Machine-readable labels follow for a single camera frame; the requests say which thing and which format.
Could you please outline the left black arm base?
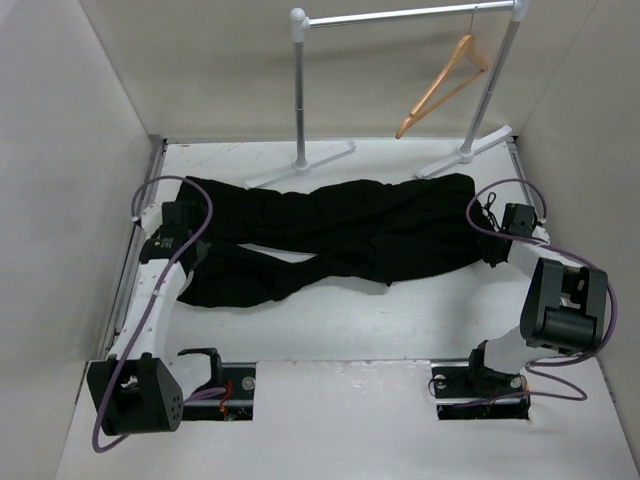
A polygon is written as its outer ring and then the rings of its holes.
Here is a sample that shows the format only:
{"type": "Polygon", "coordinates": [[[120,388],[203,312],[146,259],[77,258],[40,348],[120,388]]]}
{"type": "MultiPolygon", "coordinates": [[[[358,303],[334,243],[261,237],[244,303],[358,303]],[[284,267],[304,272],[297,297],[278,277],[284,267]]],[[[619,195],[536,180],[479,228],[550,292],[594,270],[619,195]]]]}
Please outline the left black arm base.
{"type": "Polygon", "coordinates": [[[256,363],[223,363],[222,375],[199,387],[185,400],[183,421],[252,421],[256,363]]]}

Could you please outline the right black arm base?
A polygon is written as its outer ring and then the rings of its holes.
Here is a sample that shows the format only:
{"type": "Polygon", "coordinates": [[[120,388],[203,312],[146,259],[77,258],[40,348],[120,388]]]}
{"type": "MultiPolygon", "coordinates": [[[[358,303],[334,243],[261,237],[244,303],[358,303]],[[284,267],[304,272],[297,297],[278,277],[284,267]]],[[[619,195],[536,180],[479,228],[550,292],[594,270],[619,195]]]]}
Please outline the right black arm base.
{"type": "Polygon", "coordinates": [[[429,392],[441,421],[528,420],[531,401],[520,375],[473,376],[462,363],[436,364],[431,369],[429,392]]]}

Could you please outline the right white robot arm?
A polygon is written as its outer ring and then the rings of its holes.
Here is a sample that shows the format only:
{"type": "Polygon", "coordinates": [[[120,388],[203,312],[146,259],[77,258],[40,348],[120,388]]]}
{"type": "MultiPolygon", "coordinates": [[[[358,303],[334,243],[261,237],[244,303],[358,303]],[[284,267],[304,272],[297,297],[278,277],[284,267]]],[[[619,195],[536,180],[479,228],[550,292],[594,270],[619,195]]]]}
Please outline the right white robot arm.
{"type": "Polygon", "coordinates": [[[475,395],[489,394],[500,382],[553,355],[588,358],[605,339],[607,274],[536,239],[538,226],[533,207],[509,203],[498,230],[481,235],[483,260],[492,267],[516,267],[530,284],[519,324],[470,354],[463,380],[475,395]]]}

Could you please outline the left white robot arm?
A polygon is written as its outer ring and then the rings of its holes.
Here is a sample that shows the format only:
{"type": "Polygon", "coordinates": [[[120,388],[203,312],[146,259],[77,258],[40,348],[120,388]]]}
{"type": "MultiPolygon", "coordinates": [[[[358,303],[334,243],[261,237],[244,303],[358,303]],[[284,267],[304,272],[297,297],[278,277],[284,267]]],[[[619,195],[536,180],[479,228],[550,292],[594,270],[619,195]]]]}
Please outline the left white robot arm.
{"type": "Polygon", "coordinates": [[[166,348],[178,297],[209,246],[201,240],[212,204],[165,202],[140,216],[149,237],[139,256],[134,298],[105,359],[90,364],[87,382],[97,413],[96,435],[173,432],[191,397],[214,398],[224,387],[213,348],[166,348]]]}

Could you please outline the black trousers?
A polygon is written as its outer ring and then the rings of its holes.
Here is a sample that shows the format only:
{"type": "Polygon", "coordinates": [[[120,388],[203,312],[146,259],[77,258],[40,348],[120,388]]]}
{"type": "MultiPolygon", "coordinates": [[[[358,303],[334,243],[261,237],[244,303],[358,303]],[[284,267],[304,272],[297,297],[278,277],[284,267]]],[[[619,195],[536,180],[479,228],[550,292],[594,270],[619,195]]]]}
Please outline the black trousers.
{"type": "Polygon", "coordinates": [[[243,189],[193,177],[178,200],[213,204],[209,244],[182,303],[204,308],[281,301],[328,277],[385,285],[480,261],[490,221],[474,180],[451,174],[385,184],[355,180],[311,193],[243,189]]]}

